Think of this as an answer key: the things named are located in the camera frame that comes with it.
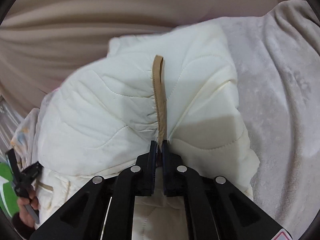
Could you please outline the grey floral fleece blanket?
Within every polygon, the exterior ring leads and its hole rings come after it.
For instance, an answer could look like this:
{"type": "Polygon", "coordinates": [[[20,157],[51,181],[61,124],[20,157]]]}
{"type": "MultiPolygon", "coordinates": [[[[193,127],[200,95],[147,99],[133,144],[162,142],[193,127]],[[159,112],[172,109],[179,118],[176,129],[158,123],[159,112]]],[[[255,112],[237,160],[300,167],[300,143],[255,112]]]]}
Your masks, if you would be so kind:
{"type": "MultiPolygon", "coordinates": [[[[227,38],[238,110],[259,159],[250,199],[299,239],[319,210],[319,20],[306,1],[291,0],[261,17],[209,21],[227,38]]],[[[39,161],[39,122],[57,89],[14,134],[20,168],[39,161]]]]}

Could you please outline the beige fabric backdrop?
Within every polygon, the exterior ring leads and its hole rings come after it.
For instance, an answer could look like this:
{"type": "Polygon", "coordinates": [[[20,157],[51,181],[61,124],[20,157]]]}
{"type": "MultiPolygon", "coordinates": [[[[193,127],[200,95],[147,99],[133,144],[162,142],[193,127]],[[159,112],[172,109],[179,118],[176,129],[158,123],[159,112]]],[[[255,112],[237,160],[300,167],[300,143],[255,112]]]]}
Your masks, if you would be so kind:
{"type": "Polygon", "coordinates": [[[222,16],[262,16],[285,0],[16,0],[1,23],[1,95],[21,116],[108,41],[222,16]]]}

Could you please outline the green pillow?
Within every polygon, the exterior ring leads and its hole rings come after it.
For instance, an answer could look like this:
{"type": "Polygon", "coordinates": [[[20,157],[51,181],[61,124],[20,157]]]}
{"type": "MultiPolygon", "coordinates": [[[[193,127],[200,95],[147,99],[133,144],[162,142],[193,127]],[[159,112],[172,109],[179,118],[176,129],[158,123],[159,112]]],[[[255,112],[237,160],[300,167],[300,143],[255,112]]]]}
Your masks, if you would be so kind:
{"type": "Polygon", "coordinates": [[[4,214],[11,218],[19,211],[17,196],[12,188],[13,177],[9,166],[5,163],[0,164],[0,190],[1,190],[1,209],[4,214]]]}

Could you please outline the silver satin curtain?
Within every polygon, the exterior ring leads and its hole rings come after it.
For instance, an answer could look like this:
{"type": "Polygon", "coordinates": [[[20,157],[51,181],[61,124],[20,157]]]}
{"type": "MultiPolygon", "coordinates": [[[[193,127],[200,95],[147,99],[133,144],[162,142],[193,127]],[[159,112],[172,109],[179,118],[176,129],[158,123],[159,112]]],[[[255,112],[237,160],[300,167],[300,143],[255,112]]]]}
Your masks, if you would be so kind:
{"type": "Polygon", "coordinates": [[[23,118],[1,96],[1,158],[11,148],[11,140],[23,118]]]}

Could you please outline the cream quilted jacket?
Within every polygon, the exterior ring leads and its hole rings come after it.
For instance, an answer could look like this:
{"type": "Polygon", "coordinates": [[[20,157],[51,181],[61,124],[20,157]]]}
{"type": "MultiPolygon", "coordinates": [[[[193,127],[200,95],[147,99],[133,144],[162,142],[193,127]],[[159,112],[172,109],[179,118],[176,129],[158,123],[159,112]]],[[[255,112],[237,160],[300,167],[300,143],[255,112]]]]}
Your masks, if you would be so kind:
{"type": "Polygon", "coordinates": [[[117,176],[153,140],[167,140],[185,165],[224,176],[252,198],[259,159],[237,83],[227,38],[213,21],[113,38],[107,57],[54,92],[39,122],[40,239],[53,234],[49,219],[92,177],[117,176]]]}

